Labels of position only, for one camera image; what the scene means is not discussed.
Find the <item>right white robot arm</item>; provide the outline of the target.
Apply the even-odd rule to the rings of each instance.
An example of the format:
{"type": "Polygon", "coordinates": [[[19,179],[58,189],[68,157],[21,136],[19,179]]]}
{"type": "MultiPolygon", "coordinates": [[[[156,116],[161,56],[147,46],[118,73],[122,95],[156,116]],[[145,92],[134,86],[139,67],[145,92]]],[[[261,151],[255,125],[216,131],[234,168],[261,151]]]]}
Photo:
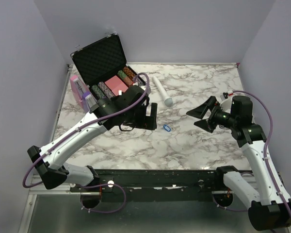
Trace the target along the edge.
{"type": "Polygon", "coordinates": [[[253,103],[239,91],[226,94],[218,102],[209,97],[200,106],[186,114],[198,120],[195,126],[212,133],[217,126],[231,130],[232,137],[247,158],[257,188],[253,188],[233,166],[217,168],[213,178],[219,190],[229,188],[247,208],[248,217],[257,231],[291,227],[291,196],[286,191],[271,159],[262,127],[253,122],[253,103]]]}

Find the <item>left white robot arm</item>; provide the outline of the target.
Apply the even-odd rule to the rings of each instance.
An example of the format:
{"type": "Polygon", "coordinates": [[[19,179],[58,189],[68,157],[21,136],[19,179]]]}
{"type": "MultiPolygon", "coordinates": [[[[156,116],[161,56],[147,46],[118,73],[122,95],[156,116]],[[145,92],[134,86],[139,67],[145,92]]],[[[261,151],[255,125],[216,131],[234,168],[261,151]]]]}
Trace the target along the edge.
{"type": "Polygon", "coordinates": [[[99,99],[88,113],[70,130],[49,144],[31,146],[27,153],[31,158],[41,183],[46,189],[54,189],[63,183],[81,185],[86,191],[97,188],[98,175],[91,166],[75,166],[68,158],[92,139],[113,127],[129,126],[131,130],[157,128],[158,105],[149,101],[148,94],[136,85],[122,95],[111,99],[99,99]]]}

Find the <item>blue key tag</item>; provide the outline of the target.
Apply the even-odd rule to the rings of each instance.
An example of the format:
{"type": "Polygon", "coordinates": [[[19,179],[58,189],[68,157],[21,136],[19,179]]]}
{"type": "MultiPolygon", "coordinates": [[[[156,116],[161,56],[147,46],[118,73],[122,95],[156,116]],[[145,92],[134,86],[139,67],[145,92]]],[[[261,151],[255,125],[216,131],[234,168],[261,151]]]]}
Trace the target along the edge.
{"type": "Polygon", "coordinates": [[[167,131],[167,132],[171,132],[171,128],[168,125],[163,125],[163,128],[167,131]]]}

